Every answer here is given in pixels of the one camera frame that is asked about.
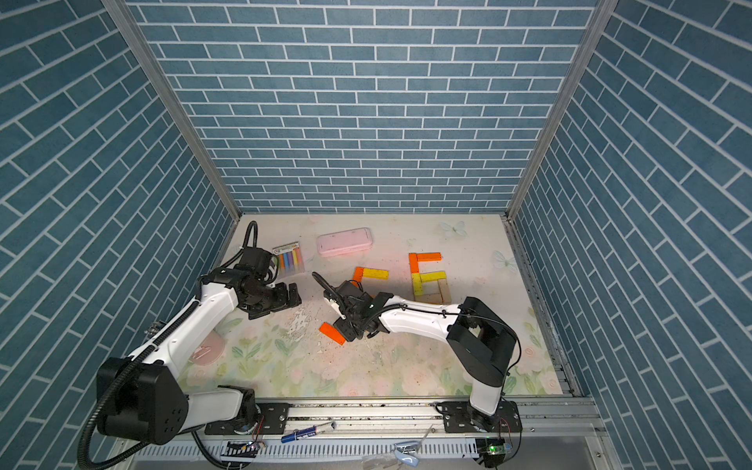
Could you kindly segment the pink pen cup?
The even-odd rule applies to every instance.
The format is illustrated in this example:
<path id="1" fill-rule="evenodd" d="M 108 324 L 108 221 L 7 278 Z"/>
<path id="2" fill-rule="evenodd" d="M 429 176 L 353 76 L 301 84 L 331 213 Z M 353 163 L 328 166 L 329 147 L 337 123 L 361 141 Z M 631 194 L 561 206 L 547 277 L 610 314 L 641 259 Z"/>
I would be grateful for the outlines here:
<path id="1" fill-rule="evenodd" d="M 226 340 L 217 331 L 212 330 L 193 352 L 190 362 L 199 366 L 208 366 L 219 360 L 224 354 Z"/>

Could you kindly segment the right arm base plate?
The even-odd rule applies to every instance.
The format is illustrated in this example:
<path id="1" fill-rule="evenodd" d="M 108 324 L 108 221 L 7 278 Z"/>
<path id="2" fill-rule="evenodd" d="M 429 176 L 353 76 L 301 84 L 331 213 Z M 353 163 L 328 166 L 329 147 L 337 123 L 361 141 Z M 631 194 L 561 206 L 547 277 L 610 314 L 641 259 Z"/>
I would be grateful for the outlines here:
<path id="1" fill-rule="evenodd" d="M 445 432 L 513 434 L 522 431 L 518 407 L 513 401 L 501 401 L 497 411 L 487 415 L 474 409 L 469 401 L 443 401 L 434 405 L 443 419 Z"/>

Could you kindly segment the yellow block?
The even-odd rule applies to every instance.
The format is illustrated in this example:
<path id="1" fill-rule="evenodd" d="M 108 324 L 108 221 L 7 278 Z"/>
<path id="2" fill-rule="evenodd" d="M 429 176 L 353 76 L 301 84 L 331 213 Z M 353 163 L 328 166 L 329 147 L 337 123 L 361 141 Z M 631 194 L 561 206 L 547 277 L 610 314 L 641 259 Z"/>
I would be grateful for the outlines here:
<path id="1" fill-rule="evenodd" d="M 439 280 L 446 279 L 447 275 L 444 271 L 421 273 L 420 279 L 422 283 L 438 282 Z"/>
<path id="2" fill-rule="evenodd" d="M 424 295 L 421 275 L 419 273 L 411 274 L 411 282 L 412 282 L 413 295 L 415 297 L 415 300 L 418 300 L 421 296 Z"/>
<path id="3" fill-rule="evenodd" d="M 362 272 L 362 277 L 369 278 L 369 279 L 388 280 L 389 271 L 381 270 L 381 269 L 373 269 L 373 268 L 364 268 Z"/>

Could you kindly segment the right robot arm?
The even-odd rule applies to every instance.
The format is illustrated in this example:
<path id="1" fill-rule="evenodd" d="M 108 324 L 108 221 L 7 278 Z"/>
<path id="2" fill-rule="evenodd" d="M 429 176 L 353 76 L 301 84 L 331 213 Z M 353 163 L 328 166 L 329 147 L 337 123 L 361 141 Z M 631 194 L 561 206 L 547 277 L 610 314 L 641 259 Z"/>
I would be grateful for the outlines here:
<path id="1" fill-rule="evenodd" d="M 338 311 L 334 329 L 348 342 L 380 333 L 407 333 L 447 344 L 472 378 L 470 423 L 482 431 L 499 429 L 503 388 L 522 358 L 522 346 L 515 330 L 485 303 L 467 297 L 460 304 L 433 305 L 385 292 L 372 297 L 354 280 L 334 287 L 318 273 L 313 278 Z"/>

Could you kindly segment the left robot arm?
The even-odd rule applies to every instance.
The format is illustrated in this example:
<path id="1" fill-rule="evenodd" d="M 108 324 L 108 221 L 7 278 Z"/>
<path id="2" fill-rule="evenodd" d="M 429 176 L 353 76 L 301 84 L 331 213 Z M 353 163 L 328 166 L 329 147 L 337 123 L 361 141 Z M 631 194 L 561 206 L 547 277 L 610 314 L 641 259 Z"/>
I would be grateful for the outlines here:
<path id="1" fill-rule="evenodd" d="M 272 253 L 243 248 L 200 278 L 194 299 L 154 337 L 125 358 L 98 370 L 98 403 L 92 416 L 105 436 L 163 445 L 210 423 L 227 422 L 235 433 L 254 430 L 259 419 L 250 389 L 219 386 L 193 395 L 178 383 L 182 369 L 215 327 L 235 309 L 258 319 L 301 305 L 294 284 L 279 283 Z"/>

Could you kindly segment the blue screwdriver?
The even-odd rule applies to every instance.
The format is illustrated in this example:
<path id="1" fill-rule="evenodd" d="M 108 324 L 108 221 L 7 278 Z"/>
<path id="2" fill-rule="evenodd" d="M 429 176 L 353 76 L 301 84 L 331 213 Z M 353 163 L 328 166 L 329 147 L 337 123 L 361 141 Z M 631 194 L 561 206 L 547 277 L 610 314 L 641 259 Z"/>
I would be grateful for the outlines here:
<path id="1" fill-rule="evenodd" d="M 305 429 L 295 430 L 292 433 L 281 438 L 282 444 L 288 444 L 303 439 L 308 439 L 326 432 L 335 430 L 337 424 L 335 421 L 329 421 L 323 424 L 307 427 Z"/>

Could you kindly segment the orange block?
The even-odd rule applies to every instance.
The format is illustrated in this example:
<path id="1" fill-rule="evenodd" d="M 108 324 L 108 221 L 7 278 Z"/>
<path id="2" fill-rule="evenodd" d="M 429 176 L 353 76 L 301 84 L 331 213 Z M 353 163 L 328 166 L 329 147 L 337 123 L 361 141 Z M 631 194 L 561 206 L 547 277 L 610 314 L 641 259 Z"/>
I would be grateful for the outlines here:
<path id="1" fill-rule="evenodd" d="M 364 277 L 364 268 L 362 266 L 358 266 L 354 270 L 354 275 L 352 276 L 352 281 L 360 283 L 360 282 L 362 282 L 363 277 Z"/>
<path id="2" fill-rule="evenodd" d="M 417 262 L 440 262 L 443 256 L 440 253 L 422 253 L 416 255 Z"/>
<path id="3" fill-rule="evenodd" d="M 319 332 L 340 346 L 347 342 L 346 338 L 330 323 L 322 323 Z"/>
<path id="4" fill-rule="evenodd" d="M 417 254 L 409 254 L 409 270 L 411 274 L 417 274 L 419 272 Z"/>

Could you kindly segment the pink pencil case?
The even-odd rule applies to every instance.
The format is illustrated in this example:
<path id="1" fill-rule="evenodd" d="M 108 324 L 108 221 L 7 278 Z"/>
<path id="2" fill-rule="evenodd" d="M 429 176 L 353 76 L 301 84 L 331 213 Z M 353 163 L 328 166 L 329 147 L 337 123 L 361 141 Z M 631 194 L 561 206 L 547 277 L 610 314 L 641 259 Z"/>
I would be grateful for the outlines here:
<path id="1" fill-rule="evenodd" d="M 367 227 L 320 235 L 316 239 L 319 256 L 331 258 L 365 252 L 371 249 L 374 239 Z"/>

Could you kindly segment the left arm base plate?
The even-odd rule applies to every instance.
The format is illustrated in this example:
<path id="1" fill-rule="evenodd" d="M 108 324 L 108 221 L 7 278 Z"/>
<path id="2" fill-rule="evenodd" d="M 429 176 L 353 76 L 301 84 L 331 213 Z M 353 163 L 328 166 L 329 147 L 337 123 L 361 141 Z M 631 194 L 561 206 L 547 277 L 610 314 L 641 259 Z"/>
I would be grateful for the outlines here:
<path id="1" fill-rule="evenodd" d="M 281 436 L 286 429 L 289 411 L 289 403 L 257 403 L 248 423 L 240 418 L 215 421 L 207 424 L 204 432 L 209 436 Z"/>

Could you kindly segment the aluminium rail frame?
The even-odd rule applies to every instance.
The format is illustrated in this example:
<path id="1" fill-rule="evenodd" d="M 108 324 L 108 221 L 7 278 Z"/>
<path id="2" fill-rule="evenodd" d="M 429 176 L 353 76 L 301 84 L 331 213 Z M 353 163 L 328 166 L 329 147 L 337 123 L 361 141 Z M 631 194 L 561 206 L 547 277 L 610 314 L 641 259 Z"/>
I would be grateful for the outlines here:
<path id="1" fill-rule="evenodd" d="M 445 432 L 434 405 L 443 399 L 288 399 L 281 436 L 200 438 L 225 465 L 301 466 L 350 462 L 363 469 L 426 469 L 433 460 L 468 459 L 489 469 L 619 469 L 615 446 L 592 399 L 532 397 L 517 404 L 522 431 Z M 335 430 L 282 444 L 295 430 L 335 421 Z"/>

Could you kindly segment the natural wood block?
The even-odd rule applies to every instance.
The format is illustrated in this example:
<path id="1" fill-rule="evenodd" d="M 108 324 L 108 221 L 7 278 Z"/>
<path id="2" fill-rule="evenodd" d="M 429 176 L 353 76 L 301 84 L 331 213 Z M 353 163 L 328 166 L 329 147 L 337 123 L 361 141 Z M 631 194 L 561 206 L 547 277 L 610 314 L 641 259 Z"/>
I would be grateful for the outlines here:
<path id="1" fill-rule="evenodd" d="M 429 294 L 422 296 L 420 301 L 427 304 L 440 305 L 443 299 L 440 294 Z"/>
<path id="2" fill-rule="evenodd" d="M 437 281 L 442 303 L 444 305 L 450 305 L 452 303 L 452 295 L 450 295 L 450 287 L 448 287 L 448 280 L 446 278 L 439 279 Z"/>

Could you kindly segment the coloured marker box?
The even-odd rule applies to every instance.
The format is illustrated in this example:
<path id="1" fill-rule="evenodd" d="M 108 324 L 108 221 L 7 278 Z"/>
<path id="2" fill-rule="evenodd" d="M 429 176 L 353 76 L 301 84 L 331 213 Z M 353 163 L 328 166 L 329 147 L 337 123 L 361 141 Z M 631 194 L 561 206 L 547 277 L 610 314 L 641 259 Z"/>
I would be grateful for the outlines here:
<path id="1" fill-rule="evenodd" d="M 305 271 L 305 260 L 299 242 L 292 242 L 272 249 L 276 256 L 278 277 L 284 278 Z"/>

